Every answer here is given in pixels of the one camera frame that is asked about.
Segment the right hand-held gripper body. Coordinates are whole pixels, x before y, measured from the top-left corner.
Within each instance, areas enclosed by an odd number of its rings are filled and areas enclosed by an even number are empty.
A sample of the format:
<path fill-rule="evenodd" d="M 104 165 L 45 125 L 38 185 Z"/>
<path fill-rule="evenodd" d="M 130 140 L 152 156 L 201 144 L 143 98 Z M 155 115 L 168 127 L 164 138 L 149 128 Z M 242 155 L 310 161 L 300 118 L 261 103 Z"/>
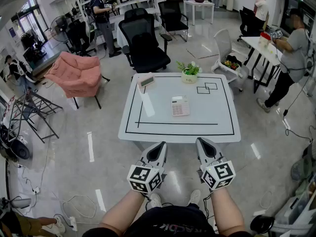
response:
<path fill-rule="evenodd" d="M 222 154 L 220 147 L 202 137 L 196 139 L 196 147 L 197 158 L 200 161 L 200 180 L 212 191 L 230 185 L 236 172 L 232 162 Z"/>

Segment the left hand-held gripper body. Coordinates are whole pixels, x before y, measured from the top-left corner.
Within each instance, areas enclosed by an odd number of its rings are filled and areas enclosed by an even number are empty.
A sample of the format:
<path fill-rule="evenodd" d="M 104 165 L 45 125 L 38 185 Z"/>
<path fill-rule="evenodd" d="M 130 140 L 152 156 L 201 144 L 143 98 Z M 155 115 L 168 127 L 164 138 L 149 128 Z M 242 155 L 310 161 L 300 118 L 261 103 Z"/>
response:
<path fill-rule="evenodd" d="M 165 141 L 155 143 L 142 152 L 140 159 L 130 167 L 127 181 L 132 190 L 151 194 L 165 178 L 164 164 L 167 157 Z"/>

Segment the white desk calculator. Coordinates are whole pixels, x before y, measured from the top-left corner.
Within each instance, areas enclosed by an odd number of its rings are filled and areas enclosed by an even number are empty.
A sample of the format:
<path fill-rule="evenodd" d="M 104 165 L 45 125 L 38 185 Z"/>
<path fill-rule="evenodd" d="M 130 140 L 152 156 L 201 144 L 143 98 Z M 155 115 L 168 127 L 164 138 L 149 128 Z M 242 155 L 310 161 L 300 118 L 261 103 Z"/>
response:
<path fill-rule="evenodd" d="M 190 114 L 190 105 L 187 96 L 171 97 L 171 111 L 174 117 L 188 116 Z"/>

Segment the person's right forearm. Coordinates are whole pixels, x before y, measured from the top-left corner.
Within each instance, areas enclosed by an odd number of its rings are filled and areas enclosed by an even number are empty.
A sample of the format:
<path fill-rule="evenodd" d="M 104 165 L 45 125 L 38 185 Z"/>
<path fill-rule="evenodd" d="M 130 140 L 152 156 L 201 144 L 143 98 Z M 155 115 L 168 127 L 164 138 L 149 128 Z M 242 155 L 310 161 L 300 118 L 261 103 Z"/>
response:
<path fill-rule="evenodd" d="M 215 190 L 211 194 L 211 200 L 219 234 L 228 237 L 233 233 L 245 231 L 241 211 L 226 188 Z"/>

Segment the person's left forearm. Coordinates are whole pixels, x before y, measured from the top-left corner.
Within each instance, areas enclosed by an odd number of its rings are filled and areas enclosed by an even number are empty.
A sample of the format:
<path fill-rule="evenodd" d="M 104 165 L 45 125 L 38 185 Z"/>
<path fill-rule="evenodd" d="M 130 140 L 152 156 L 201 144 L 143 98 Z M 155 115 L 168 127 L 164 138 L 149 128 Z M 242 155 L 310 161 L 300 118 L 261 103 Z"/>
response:
<path fill-rule="evenodd" d="M 145 197 L 134 190 L 130 190 L 115 206 L 103 216 L 99 227 L 110 229 L 118 236 L 122 236 L 134 221 Z"/>

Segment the person's white right shoe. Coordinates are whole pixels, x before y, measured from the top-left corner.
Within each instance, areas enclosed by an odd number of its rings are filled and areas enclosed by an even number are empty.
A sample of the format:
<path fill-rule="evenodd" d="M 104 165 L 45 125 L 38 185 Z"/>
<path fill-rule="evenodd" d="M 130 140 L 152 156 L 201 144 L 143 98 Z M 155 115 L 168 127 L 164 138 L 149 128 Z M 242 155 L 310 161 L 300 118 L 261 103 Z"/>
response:
<path fill-rule="evenodd" d="M 188 206 L 192 205 L 192 204 L 198 206 L 198 203 L 200 201 L 200 196 L 201 196 L 201 191 L 200 190 L 194 190 L 191 193 L 190 200 L 188 202 Z"/>

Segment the person's white shoe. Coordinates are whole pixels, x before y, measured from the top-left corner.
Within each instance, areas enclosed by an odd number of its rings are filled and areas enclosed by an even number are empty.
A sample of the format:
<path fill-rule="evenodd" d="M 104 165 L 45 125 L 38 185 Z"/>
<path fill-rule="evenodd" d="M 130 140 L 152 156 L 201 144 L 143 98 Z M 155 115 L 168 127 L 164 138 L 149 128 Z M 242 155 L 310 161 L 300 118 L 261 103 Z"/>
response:
<path fill-rule="evenodd" d="M 192 205 L 192 204 L 198 206 L 198 203 L 200 201 L 200 196 L 201 196 L 201 191 L 200 190 L 194 190 L 191 193 L 190 200 L 188 202 L 188 206 Z"/>
<path fill-rule="evenodd" d="M 162 207 L 160 196 L 158 194 L 151 194 L 150 204 L 151 204 L 151 208 Z"/>

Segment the person's white left shoe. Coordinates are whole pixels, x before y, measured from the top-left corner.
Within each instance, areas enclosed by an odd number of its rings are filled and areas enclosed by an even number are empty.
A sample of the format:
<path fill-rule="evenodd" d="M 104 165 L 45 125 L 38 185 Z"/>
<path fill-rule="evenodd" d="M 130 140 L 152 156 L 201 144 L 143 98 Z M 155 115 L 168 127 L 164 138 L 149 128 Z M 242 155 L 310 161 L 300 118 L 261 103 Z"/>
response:
<path fill-rule="evenodd" d="M 151 204 L 151 208 L 162 207 L 160 196 L 158 194 L 151 194 L 150 204 Z"/>

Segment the person's black clothing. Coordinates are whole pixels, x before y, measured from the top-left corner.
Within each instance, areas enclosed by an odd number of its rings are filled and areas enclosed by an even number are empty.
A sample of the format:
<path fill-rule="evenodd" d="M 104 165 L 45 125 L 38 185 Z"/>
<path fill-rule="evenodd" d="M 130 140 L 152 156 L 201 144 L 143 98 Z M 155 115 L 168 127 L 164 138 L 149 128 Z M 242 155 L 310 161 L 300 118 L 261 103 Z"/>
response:
<path fill-rule="evenodd" d="M 119 237 L 104 227 L 82 237 Z M 121 237 L 225 237 L 216 234 L 197 205 L 154 207 L 142 214 Z"/>

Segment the pink digital clock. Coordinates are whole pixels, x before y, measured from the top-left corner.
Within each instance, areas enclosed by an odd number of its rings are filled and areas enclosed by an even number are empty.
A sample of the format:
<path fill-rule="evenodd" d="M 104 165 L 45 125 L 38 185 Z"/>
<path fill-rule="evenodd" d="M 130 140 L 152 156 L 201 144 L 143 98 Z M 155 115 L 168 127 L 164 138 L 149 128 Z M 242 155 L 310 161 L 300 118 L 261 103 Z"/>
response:
<path fill-rule="evenodd" d="M 140 88 L 146 87 L 154 82 L 155 82 L 155 76 L 153 73 L 144 74 L 137 79 L 137 84 Z"/>

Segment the black round object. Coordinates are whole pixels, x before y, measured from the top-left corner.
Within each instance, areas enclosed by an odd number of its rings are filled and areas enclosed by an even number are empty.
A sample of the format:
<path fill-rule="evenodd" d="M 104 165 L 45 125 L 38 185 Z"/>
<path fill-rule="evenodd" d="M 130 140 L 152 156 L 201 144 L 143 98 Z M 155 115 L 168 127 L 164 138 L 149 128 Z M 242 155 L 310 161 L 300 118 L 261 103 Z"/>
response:
<path fill-rule="evenodd" d="M 250 229 L 258 234 L 264 234 L 270 231 L 274 222 L 274 217 L 258 215 L 251 221 Z"/>

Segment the potted green plant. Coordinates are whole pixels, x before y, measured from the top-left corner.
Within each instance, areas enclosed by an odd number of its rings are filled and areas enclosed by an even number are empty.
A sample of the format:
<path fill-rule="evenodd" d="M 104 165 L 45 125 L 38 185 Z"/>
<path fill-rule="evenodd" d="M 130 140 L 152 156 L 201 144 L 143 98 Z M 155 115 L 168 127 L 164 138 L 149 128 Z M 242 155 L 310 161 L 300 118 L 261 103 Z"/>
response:
<path fill-rule="evenodd" d="M 178 69 L 182 71 L 181 80 L 184 83 L 195 83 L 198 79 L 198 74 L 202 73 L 202 68 L 195 62 L 185 64 L 176 61 Z"/>

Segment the pile of bags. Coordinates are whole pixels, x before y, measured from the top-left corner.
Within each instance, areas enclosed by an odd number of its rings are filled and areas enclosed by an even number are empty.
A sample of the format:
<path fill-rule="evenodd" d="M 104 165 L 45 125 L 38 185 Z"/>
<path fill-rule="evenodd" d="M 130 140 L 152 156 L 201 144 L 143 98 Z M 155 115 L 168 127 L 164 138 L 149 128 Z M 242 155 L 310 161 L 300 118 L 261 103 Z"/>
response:
<path fill-rule="evenodd" d="M 316 174 L 316 140 L 303 150 L 301 158 L 292 165 L 290 173 L 291 179 L 299 184 L 295 196 L 300 196 Z"/>

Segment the flower basket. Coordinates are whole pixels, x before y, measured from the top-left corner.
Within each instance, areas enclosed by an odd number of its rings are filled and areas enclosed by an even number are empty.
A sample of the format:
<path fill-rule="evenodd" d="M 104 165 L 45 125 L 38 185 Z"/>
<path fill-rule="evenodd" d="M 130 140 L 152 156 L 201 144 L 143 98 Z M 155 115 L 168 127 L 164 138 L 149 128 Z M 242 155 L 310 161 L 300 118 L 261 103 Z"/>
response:
<path fill-rule="evenodd" d="M 230 60 L 226 60 L 223 64 L 234 71 L 240 67 L 238 62 L 232 62 Z"/>

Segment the black office chair with headrest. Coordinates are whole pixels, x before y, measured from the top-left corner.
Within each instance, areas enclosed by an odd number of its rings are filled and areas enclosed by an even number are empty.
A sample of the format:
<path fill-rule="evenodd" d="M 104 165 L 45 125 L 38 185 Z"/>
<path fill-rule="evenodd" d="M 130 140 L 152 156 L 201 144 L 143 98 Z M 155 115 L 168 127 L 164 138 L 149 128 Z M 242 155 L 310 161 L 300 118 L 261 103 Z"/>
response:
<path fill-rule="evenodd" d="M 136 73 L 144 74 L 166 69 L 171 62 L 167 55 L 167 45 L 172 41 L 172 37 L 161 34 L 164 49 L 159 48 L 152 14 L 144 8 L 128 10 L 124 13 L 124 20 L 120 21 L 118 26 L 127 40 L 127 45 L 122 48 L 122 51 Z"/>

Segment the white swivel chair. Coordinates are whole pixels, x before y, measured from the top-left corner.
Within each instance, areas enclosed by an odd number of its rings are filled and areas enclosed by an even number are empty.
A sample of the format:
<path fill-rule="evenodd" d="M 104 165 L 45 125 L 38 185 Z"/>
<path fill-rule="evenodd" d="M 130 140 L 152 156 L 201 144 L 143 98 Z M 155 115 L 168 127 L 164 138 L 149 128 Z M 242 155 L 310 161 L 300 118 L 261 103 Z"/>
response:
<path fill-rule="evenodd" d="M 222 29 L 217 32 L 214 36 L 214 39 L 219 54 L 217 61 L 211 67 L 212 73 L 224 75 L 230 84 L 230 87 L 237 88 L 240 92 L 243 92 L 244 84 L 249 75 L 249 69 L 237 59 L 235 54 L 239 54 L 247 58 L 246 55 L 240 53 L 236 49 L 233 49 L 232 41 L 227 29 Z M 226 60 L 238 62 L 240 67 L 235 71 L 230 69 L 223 64 Z"/>

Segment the white desk with black legs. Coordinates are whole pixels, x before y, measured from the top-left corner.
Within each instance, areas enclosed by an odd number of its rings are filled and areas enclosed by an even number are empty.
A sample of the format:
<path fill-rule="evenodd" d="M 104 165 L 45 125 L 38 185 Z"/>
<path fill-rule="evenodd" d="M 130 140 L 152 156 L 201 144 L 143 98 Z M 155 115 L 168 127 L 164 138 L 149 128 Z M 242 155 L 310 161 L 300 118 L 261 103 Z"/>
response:
<path fill-rule="evenodd" d="M 268 87 L 271 79 L 273 76 L 277 76 L 276 69 L 279 69 L 280 66 L 280 57 L 282 56 L 282 53 L 271 43 L 269 43 L 268 47 L 263 47 L 259 44 L 259 37 L 241 37 L 241 39 L 250 47 L 250 52 L 247 55 L 246 61 L 243 63 L 243 65 L 247 65 L 247 63 L 250 61 L 250 58 L 252 54 L 257 51 L 259 54 L 255 60 L 255 63 L 250 70 L 250 74 L 248 75 L 248 78 L 253 80 L 253 93 L 256 93 L 259 86 Z M 261 58 L 264 58 L 266 60 L 264 70 L 260 76 L 259 79 L 255 79 L 254 77 L 254 69 L 258 65 Z M 268 70 L 269 65 L 272 66 L 271 71 L 269 73 L 269 76 L 266 80 L 266 82 L 263 82 L 263 78 Z"/>

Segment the red and white container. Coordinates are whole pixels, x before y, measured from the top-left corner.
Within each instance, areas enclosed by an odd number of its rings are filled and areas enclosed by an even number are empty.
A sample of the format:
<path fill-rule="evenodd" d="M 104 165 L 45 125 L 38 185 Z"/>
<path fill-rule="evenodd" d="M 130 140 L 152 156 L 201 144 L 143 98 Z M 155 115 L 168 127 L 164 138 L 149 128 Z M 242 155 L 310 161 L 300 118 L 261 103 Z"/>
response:
<path fill-rule="evenodd" d="M 260 37 L 259 37 L 259 41 L 258 41 L 258 45 L 261 48 L 267 49 L 270 42 L 271 42 L 271 36 L 265 32 L 261 32 Z"/>

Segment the black round floor device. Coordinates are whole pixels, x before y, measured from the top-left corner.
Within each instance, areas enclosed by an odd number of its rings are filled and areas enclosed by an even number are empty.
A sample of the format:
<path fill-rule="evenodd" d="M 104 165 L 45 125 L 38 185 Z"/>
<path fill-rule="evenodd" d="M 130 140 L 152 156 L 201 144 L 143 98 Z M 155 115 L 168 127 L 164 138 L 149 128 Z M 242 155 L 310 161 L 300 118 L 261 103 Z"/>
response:
<path fill-rule="evenodd" d="M 8 132 L 3 124 L 0 124 L 0 153 L 14 162 L 30 157 L 30 151 L 18 135 L 14 132 Z"/>

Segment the black cantilever chair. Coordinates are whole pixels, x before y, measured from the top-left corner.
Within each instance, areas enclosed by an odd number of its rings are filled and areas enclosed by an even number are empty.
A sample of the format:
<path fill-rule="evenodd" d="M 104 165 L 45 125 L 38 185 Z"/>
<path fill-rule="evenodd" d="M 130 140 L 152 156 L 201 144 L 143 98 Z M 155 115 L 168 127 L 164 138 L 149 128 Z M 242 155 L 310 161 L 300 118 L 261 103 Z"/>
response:
<path fill-rule="evenodd" d="M 180 5 L 176 1 L 161 1 L 158 3 L 160 9 L 161 26 L 166 33 L 174 33 L 185 42 L 188 40 L 188 17 L 181 12 Z"/>

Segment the small white table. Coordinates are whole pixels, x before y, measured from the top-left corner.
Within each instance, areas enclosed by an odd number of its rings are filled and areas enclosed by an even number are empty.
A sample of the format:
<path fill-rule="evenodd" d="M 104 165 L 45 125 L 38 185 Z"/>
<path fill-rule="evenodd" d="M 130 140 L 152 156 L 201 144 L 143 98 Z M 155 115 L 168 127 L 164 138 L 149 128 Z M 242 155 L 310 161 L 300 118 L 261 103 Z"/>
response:
<path fill-rule="evenodd" d="M 183 1 L 183 7 L 184 7 L 184 14 L 187 16 L 187 5 L 190 5 L 192 7 L 192 25 L 195 25 L 195 11 L 196 7 L 201 7 L 201 18 L 205 19 L 205 8 L 210 7 L 211 9 L 211 24 L 213 24 L 213 18 L 214 18 L 214 8 L 215 4 L 209 1 L 204 2 L 196 2 L 195 0 L 184 0 Z"/>

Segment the black standing fan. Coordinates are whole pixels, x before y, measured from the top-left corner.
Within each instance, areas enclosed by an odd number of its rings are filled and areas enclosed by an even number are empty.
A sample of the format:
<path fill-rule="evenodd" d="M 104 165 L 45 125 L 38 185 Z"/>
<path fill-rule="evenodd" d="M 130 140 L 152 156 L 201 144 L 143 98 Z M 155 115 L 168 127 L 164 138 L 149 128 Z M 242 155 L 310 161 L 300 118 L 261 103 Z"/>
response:
<path fill-rule="evenodd" d="M 70 50 L 69 38 L 67 35 L 68 29 L 69 27 L 68 27 L 67 18 L 64 15 L 56 17 L 50 25 L 51 36 L 56 41 L 62 42 L 63 44 L 65 44 L 68 50 Z"/>

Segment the black folding metal frame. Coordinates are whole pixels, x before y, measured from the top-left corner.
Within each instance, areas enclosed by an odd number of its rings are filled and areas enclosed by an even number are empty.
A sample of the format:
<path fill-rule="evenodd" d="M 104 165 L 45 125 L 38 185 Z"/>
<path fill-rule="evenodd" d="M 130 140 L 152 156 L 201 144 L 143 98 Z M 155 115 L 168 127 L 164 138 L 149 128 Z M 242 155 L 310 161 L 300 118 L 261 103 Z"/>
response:
<path fill-rule="evenodd" d="M 56 105 L 30 89 L 27 90 L 24 95 L 16 99 L 13 103 L 7 129 L 8 141 L 11 142 L 18 139 L 22 122 L 26 122 L 42 142 L 50 137 L 56 137 L 58 139 L 59 136 L 49 124 L 48 117 L 61 109 L 63 109 L 61 106 Z M 35 127 L 35 122 L 33 121 L 34 118 L 39 118 L 44 121 L 49 129 L 48 135 L 40 136 L 38 129 Z"/>

